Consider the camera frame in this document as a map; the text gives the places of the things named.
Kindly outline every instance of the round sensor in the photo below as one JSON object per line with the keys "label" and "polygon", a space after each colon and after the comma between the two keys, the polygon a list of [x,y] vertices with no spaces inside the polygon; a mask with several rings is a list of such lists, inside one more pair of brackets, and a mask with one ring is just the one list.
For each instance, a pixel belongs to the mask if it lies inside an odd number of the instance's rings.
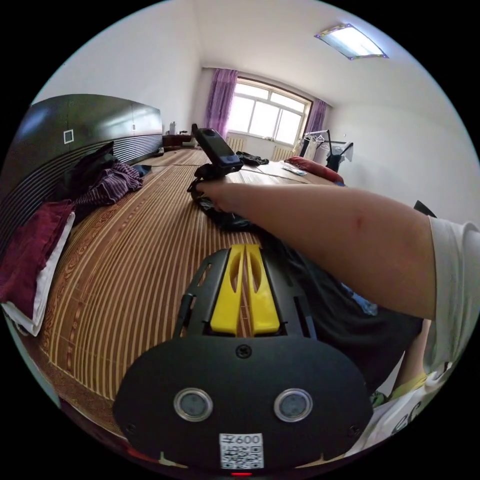
{"label": "round sensor", "polygon": [[173,400],[176,413],[188,422],[201,422],[207,419],[213,410],[209,395],[199,388],[185,388],[179,391]]}
{"label": "round sensor", "polygon": [[312,397],[299,388],[283,391],[273,404],[275,415],[283,422],[299,422],[312,411]]}

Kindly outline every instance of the red towel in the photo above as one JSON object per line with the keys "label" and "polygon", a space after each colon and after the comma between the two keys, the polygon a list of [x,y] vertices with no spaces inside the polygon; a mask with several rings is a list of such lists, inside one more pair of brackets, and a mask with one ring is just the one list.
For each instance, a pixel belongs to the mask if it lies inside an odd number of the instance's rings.
{"label": "red towel", "polygon": [[326,166],[315,163],[313,160],[309,160],[308,158],[303,158],[302,156],[293,156],[285,161],[289,164],[295,165],[301,170],[305,170],[310,174],[316,175],[317,177],[330,180],[330,182],[345,183],[344,179],[337,172],[327,168]]}
{"label": "red towel", "polygon": [[72,213],[70,200],[44,203],[16,229],[0,264],[0,303],[13,303],[27,318],[34,314],[37,276],[47,264]]}

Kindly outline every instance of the white t-shirt sleeve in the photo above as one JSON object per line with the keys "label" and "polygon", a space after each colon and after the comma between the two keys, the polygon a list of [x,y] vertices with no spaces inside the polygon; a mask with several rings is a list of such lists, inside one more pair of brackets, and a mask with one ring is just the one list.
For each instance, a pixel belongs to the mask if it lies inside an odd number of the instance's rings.
{"label": "white t-shirt sleeve", "polygon": [[462,355],[480,313],[480,230],[430,217],[436,269],[436,312],[424,368],[431,373]]}

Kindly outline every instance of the headboard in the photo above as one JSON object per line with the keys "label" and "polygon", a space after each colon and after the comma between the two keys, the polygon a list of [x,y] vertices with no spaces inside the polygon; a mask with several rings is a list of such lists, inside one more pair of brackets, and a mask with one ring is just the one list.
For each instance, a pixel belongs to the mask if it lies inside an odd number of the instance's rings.
{"label": "headboard", "polygon": [[107,95],[71,94],[34,103],[10,145],[0,175],[0,259],[23,225],[82,156],[113,140],[130,164],[163,151],[158,108]]}

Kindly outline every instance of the purple striped shirt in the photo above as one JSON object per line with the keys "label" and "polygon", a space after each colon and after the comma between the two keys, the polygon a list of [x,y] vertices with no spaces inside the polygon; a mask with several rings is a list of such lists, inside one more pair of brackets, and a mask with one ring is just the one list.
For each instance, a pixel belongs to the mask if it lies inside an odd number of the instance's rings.
{"label": "purple striped shirt", "polygon": [[117,162],[101,172],[91,189],[79,196],[74,205],[105,206],[113,205],[128,192],[142,188],[143,180],[135,168]]}

